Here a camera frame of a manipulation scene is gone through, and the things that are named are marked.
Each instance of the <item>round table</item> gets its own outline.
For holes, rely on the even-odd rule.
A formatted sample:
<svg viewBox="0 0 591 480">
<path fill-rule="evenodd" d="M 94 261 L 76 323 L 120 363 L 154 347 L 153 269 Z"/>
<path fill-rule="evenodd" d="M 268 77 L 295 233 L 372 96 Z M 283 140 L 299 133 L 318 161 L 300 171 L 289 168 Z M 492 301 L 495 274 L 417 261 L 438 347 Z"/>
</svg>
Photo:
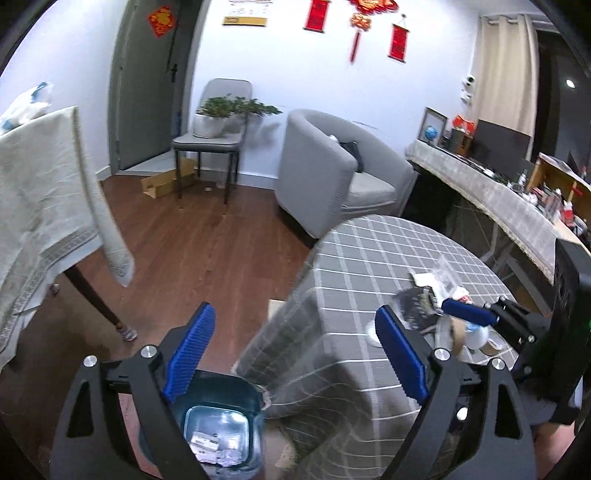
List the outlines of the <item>round table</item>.
<svg viewBox="0 0 591 480">
<path fill-rule="evenodd" d="M 270 395 L 298 462 L 292 478 L 376 478 L 401 447 L 419 411 L 384 350 L 366 341 L 376 310 L 414 285 L 444 255 L 475 304 L 512 298 L 476 256 L 444 235 L 399 218 L 349 220 L 317 243 L 283 307 L 236 364 Z M 499 354 L 509 367 L 517 354 Z M 490 357 L 467 348 L 460 359 Z"/>
</svg>

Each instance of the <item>blue gripper pad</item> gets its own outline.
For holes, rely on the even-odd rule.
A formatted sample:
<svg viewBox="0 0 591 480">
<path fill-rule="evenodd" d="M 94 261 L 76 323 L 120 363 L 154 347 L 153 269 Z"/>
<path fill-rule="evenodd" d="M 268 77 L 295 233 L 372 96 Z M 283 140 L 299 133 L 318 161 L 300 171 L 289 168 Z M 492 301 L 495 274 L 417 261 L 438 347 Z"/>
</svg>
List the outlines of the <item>blue gripper pad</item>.
<svg viewBox="0 0 591 480">
<path fill-rule="evenodd" d="M 492 313 L 489 309 L 452 299 L 443 300 L 441 309 L 448 315 L 467 320 L 471 323 L 476 323 L 483 327 L 494 325 L 497 320 L 497 315 Z"/>
<path fill-rule="evenodd" d="M 170 403 L 187 391 L 215 325 L 216 311 L 209 303 L 203 304 L 189 320 L 187 333 L 167 365 L 162 393 Z"/>
<path fill-rule="evenodd" d="M 404 393 L 423 405 L 429 397 L 431 347 L 419 333 L 405 329 L 387 305 L 375 314 L 375 331 Z"/>
</svg>

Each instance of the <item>globe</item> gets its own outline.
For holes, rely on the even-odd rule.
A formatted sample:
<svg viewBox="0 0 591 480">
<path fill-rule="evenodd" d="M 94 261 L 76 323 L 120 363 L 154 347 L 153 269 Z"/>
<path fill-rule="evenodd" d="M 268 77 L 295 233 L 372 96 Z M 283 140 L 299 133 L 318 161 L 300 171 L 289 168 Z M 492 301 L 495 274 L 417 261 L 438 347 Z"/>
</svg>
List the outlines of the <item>globe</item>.
<svg viewBox="0 0 591 480">
<path fill-rule="evenodd" d="M 437 138 L 438 133 L 439 132 L 437 131 L 437 129 L 435 127 L 432 127 L 431 125 L 429 125 L 425 129 L 425 138 L 427 140 L 429 140 L 430 142 L 432 142 L 433 140 L 435 140 Z"/>
</svg>

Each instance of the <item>trash can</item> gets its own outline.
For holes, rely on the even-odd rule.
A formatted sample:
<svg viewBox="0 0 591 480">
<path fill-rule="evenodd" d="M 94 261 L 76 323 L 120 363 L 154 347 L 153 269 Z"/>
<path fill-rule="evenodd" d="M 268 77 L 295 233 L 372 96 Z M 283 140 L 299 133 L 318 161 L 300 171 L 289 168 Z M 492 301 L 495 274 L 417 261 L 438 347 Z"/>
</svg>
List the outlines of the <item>trash can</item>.
<svg viewBox="0 0 591 480">
<path fill-rule="evenodd" d="M 210 478 L 248 480 L 264 464 L 262 406 L 261 393 L 246 380 L 196 370 L 171 409 Z M 152 460 L 141 430 L 139 446 Z"/>
</svg>

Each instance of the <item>gray door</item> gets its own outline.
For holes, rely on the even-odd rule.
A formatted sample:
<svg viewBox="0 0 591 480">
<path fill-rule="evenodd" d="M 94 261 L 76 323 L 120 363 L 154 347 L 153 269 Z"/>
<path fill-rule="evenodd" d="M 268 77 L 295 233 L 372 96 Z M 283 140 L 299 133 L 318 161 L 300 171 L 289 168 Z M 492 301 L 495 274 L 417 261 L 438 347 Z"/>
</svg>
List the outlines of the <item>gray door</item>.
<svg viewBox="0 0 591 480">
<path fill-rule="evenodd" d="M 118 38 L 115 155 L 124 170 L 170 150 L 201 0 L 131 0 Z M 175 26 L 160 37 L 149 17 L 168 7 Z"/>
</svg>

